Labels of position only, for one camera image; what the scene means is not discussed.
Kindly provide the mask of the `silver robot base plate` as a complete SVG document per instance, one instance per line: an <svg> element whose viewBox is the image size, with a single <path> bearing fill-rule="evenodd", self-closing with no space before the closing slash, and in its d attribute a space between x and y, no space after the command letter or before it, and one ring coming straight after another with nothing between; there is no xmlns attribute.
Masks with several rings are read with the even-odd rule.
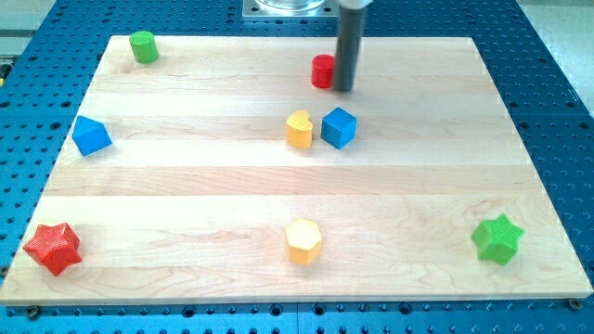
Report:
<svg viewBox="0 0 594 334"><path fill-rule="evenodd" d="M243 0L244 18L338 17L337 0Z"/></svg>

